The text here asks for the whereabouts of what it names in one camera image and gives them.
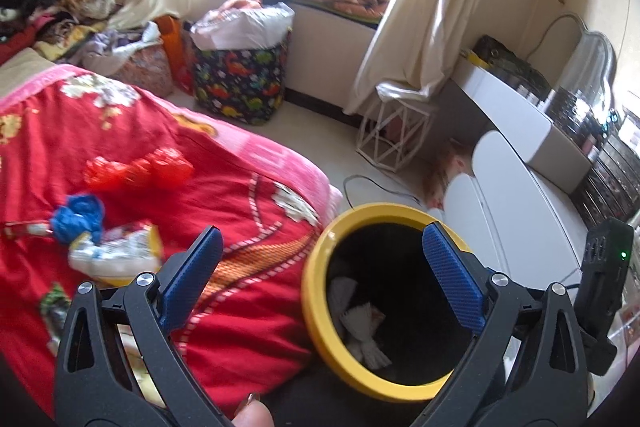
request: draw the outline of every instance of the white plastic bag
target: white plastic bag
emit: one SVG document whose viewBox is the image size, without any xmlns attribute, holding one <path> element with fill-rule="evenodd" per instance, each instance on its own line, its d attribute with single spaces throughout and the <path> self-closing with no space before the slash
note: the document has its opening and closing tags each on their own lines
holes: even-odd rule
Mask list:
<svg viewBox="0 0 640 427">
<path fill-rule="evenodd" d="M 202 51 L 273 48 L 287 35 L 294 11 L 284 3 L 260 9 L 208 12 L 191 27 L 191 39 Z"/>
</svg>

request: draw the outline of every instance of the finger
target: finger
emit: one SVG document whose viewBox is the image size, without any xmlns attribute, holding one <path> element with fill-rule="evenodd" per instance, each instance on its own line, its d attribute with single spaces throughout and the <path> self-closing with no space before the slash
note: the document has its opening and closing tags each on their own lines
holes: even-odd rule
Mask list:
<svg viewBox="0 0 640 427">
<path fill-rule="evenodd" d="M 236 427 L 273 427 L 273 418 L 266 406 L 252 401 L 232 420 Z"/>
</svg>

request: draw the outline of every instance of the fingernail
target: fingernail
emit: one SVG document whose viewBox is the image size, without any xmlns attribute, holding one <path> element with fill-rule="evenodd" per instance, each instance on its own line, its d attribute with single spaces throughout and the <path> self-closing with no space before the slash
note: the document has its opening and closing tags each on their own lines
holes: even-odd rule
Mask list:
<svg viewBox="0 0 640 427">
<path fill-rule="evenodd" d="M 240 405 L 236 409 L 234 416 L 238 416 L 242 409 L 248 406 L 251 402 L 260 402 L 260 393 L 249 393 L 247 397 L 240 402 Z"/>
</svg>

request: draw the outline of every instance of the metal screw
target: metal screw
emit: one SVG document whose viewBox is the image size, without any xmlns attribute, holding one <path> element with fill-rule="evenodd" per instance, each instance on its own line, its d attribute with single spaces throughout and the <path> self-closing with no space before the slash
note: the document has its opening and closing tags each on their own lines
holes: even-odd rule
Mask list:
<svg viewBox="0 0 640 427">
<path fill-rule="evenodd" d="M 562 286 L 561 283 L 559 283 L 559 282 L 554 282 L 551 285 L 551 290 L 556 295 L 564 295 L 566 293 L 566 288 L 564 286 Z"/>
<path fill-rule="evenodd" d="M 94 285 L 91 284 L 90 282 L 83 282 L 81 285 L 78 286 L 78 293 L 89 293 L 91 291 L 91 288 L 93 288 Z"/>
<path fill-rule="evenodd" d="M 136 277 L 136 284 L 138 286 L 149 286 L 154 281 L 154 275 L 152 273 L 141 273 Z"/>
<path fill-rule="evenodd" d="M 496 286 L 507 286 L 509 284 L 509 278 L 504 273 L 494 273 L 491 276 L 491 280 Z"/>
</svg>

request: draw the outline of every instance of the geometric metal stool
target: geometric metal stool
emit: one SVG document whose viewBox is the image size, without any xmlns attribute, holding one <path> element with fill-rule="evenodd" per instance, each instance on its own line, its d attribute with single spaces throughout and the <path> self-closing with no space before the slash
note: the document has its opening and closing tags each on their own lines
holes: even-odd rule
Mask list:
<svg viewBox="0 0 640 427">
<path fill-rule="evenodd" d="M 356 151 L 380 169 L 398 172 L 418 153 L 437 107 L 408 84 L 387 81 L 376 86 L 362 118 Z"/>
</svg>

